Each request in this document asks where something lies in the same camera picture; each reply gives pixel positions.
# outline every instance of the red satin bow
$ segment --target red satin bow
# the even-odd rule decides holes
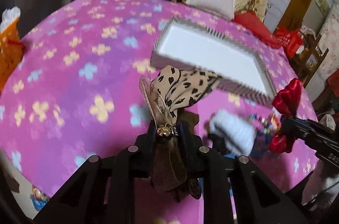
[[[296,118],[301,89],[301,81],[294,78],[284,89],[278,92],[272,105],[285,117]],[[275,153],[290,153],[295,140],[291,136],[276,134],[270,141],[268,150]]]

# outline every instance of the red shopping bag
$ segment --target red shopping bag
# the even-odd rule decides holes
[[[299,29],[289,32],[285,27],[281,26],[275,36],[284,47],[285,54],[289,59],[295,55],[300,45],[303,44]]]

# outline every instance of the sheer brown ribbon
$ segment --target sheer brown ribbon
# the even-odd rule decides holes
[[[139,88],[145,97],[156,129],[164,126],[175,126],[164,99],[153,87],[151,81],[141,77]],[[187,179],[187,171],[182,161],[178,139],[171,137],[156,143],[151,179],[157,192],[173,190]]]

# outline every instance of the gold bell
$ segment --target gold bell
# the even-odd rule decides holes
[[[160,128],[157,129],[157,134],[163,138],[167,138],[172,136],[172,131],[170,128],[166,126],[161,126]]]

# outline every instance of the white tissue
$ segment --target white tissue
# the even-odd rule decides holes
[[[6,9],[2,13],[2,22],[0,24],[0,33],[13,23],[18,17],[20,17],[20,8],[14,6],[12,9]]]
[[[222,137],[235,156],[249,156],[256,137],[255,128],[237,115],[218,110],[210,121],[210,133]]]

